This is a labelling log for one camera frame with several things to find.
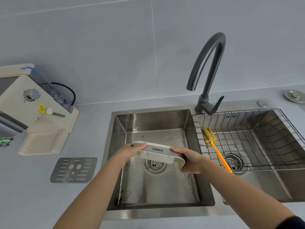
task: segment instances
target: power cord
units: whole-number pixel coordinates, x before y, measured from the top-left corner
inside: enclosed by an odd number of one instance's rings
[[[66,85],[64,85],[64,84],[61,84],[61,83],[55,83],[55,82],[51,82],[51,84],[57,84],[57,85],[60,85],[60,86],[63,86],[63,87],[65,87],[65,88],[68,88],[72,93],[73,93],[73,95],[74,95],[74,99],[73,99],[73,101],[72,101],[72,104],[71,105],[73,105],[74,104],[74,102],[75,102],[75,99],[76,99],[76,95],[75,95],[75,92],[71,89],[71,88],[69,88],[68,86],[66,86]]]

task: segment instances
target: blue tape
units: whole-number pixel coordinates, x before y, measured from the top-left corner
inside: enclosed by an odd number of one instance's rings
[[[38,73],[38,71],[34,68],[34,67],[31,67],[31,66],[27,66],[27,67],[23,67],[21,68],[22,70],[25,70],[25,69],[30,69],[34,75],[36,76],[40,76],[40,74]]]

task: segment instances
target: beige appliance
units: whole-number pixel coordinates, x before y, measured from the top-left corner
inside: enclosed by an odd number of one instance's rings
[[[27,133],[19,154],[60,153],[78,114],[34,64],[0,67],[0,139]]]

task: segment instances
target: drip tray cover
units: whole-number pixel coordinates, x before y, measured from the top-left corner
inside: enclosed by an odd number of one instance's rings
[[[88,183],[94,175],[97,158],[59,158],[51,174],[52,183]]]

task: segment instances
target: sink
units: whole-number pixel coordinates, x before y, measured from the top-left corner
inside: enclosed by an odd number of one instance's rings
[[[200,152],[189,109],[116,115],[107,159],[125,143],[138,140]],[[211,185],[202,175],[183,174],[176,162],[135,155],[120,173],[108,210],[213,205]]]
[[[195,105],[113,112],[102,165],[138,140],[190,148],[221,165],[204,144],[206,126],[235,175],[280,202],[305,201],[305,140],[280,109],[264,101],[270,109],[257,100],[224,102],[211,116],[197,114]],[[203,175],[135,155],[120,172],[104,219],[234,214]]]
[[[279,109],[194,115],[202,154],[219,163],[200,128],[210,127],[235,175],[280,202],[305,201],[305,144]]]

